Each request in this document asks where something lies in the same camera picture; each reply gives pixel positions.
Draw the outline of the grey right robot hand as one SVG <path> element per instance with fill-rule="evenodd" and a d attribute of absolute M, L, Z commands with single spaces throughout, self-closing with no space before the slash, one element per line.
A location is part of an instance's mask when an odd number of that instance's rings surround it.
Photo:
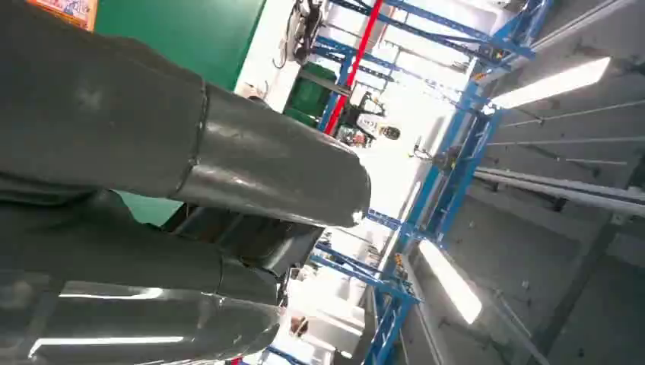
<path fill-rule="evenodd" d="M 341 142 L 132 38 L 1 3 L 1 362 L 217 363 L 268 347 L 288 272 L 354 227 Z"/>

